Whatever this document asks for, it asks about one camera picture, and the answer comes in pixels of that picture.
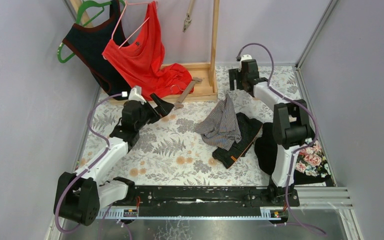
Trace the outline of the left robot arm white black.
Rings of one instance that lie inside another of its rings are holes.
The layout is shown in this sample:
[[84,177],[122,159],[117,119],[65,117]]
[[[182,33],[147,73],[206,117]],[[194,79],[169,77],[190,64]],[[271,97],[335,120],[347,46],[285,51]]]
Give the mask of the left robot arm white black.
[[95,159],[72,173],[64,172],[60,175],[53,213],[55,225],[61,232],[65,233],[66,230],[60,225],[60,218],[89,226],[102,207],[117,201],[128,204],[138,201],[132,180],[115,177],[106,183],[102,181],[106,173],[138,142],[140,130],[166,117],[175,107],[155,93],[150,97],[156,106],[152,106],[135,88],[132,89],[123,104],[118,123],[109,137],[104,138],[106,145]]

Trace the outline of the grey striped underwear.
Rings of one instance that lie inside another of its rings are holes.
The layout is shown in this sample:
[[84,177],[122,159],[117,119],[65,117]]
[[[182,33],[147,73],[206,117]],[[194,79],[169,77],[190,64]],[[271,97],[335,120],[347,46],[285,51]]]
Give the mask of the grey striped underwear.
[[219,101],[194,131],[204,143],[227,151],[234,143],[240,143],[242,136],[231,97],[226,95]]

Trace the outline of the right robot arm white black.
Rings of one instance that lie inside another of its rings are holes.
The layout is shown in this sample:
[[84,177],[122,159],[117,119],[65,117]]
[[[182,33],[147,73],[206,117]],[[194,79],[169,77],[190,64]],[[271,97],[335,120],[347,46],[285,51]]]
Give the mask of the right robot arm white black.
[[292,100],[270,86],[266,77],[260,77],[257,61],[249,54],[239,58],[239,67],[229,70],[231,90],[244,90],[262,101],[273,111],[272,137],[277,144],[272,184],[287,188],[293,184],[299,147],[311,136],[310,112],[303,99]]

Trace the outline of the wooden clip hanger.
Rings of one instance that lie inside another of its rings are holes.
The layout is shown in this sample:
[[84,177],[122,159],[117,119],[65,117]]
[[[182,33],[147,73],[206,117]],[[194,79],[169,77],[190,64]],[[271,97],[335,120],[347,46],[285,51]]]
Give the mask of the wooden clip hanger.
[[199,77],[193,77],[188,86],[182,91],[182,93],[177,98],[176,102],[174,103],[174,109],[181,109],[184,107],[183,101],[188,96],[188,94],[191,92],[191,90],[194,88],[194,86],[197,83],[201,83],[203,81],[202,78]]

